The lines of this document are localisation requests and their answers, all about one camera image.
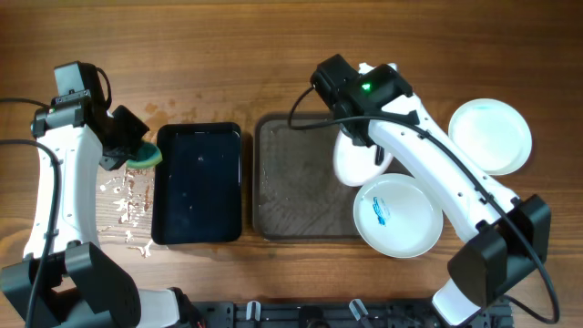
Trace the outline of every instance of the green scrubber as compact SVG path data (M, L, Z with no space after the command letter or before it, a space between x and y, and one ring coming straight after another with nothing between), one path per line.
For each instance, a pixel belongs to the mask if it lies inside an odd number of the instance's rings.
M138 158L136 160L129 159L126 162L128 168L132 169L149 169L155 167L162 161L162 153L160 149L153 143L146 142L138 149Z

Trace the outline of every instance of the black plastic tray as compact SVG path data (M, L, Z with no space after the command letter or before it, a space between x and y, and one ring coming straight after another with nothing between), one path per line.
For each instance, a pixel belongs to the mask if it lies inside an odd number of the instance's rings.
M241 133L235 123L174 124L158 132L152 240L235 241L241 234Z
M299 114L295 124L329 118ZM269 114L255 128L253 229L269 241L359 241L353 203L359 188L334 175L338 127L294 131L287 114ZM386 172L409 174L393 159Z

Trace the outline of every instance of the brown tray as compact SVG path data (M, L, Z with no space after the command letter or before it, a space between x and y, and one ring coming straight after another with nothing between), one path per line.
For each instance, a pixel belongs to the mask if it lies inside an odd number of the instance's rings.
M294 117L297 125L328 118ZM268 241L360 240L353 222L359 188L334 175L332 154L338 127L294 131L287 114L270 114L255 128L253 229ZM386 172L409 174L397 160Z

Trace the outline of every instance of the wooden table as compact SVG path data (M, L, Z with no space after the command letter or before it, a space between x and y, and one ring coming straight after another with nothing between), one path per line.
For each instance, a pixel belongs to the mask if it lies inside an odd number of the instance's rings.
M126 105L153 132L168 123L234 121L252 134L261 116L290 108L318 63L340 53L355 66L398 63L443 129L467 100L500 99L525 117L534 145L525 167L499 179L523 197L538 193L550 205L547 268L561 301L561 326L583 321L580 2L136 2L4 2L0 97L49 101L56 95L53 67L81 60L103 67L114 107ZM0 138L30 138L34 109L2 106ZM301 110L325 109L310 96ZM4 267L22 258L35 215L38 164L33 149L2 148L0 154ZM245 172L248 213L249 165ZM386 258L362 242L267 242L245 214L236 242L151 245L151 256L143 257L138 247L150 240L152 177L152 170L99 171L101 245L140 288L178 286L191 300L425 297L445 283L445 265L461 246L449 223L432 250L411 260ZM132 237L126 240L127 231ZM511 293L550 315L537 273ZM0 306L0 327L22 326L4 296ZM517 326L543 325L517 311Z

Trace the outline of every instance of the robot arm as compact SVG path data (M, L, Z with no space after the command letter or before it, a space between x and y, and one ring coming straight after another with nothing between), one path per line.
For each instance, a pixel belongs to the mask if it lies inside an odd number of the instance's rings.
M516 235L493 202L520 227L538 257L546 259L548 206L536 195L520 200L485 174L435 124L396 70L382 65L359 75L336 55L318 65L311 82L334 119L343 121L341 131L353 144L378 145L399 159L439 201L465 243L448 263L451 279L433 297L436 311L449 325L471 320L536 268L523 245L517 247ZM468 175L479 180L487 199Z
M123 106L113 115L107 112L111 102L105 100L98 71L78 62L56 67L60 96L53 99L51 108L39 109L32 124L37 142L58 157L62 186L56 236L48 256L50 267L36 296L34 325L157 328L195 323L199 314L179 289L138 290L131 277L99 249L97 168L118 169L135 158L148 127ZM51 161L42 150L39 156L36 216L24 260L0 273L5 296L23 318L36 275L29 272L36 272L33 268L45 247L54 187ZM52 288L61 283L64 274L76 288L54 292Z
M512 199L517 195L469 160L435 124L417 95L400 96L382 108L384 112L395 114L406 114L411 110L417 111L420 128L431 131L435 138L464 162L474 176L482 178L483 185L498 200L504 211L509 212L514 208ZM455 233L464 243L478 234L476 226L480 221L493 224L499 219L497 212L488 203L484 203L482 196L475 191L474 185L460 168L434 144L419 138L407 128L389 122L371 121L368 133L375 144L399 159L424 185L424 189L441 204L445 215L454 226ZM468 300L451 279L435 294L433 305L450 325L459 325L480 311L480 307Z

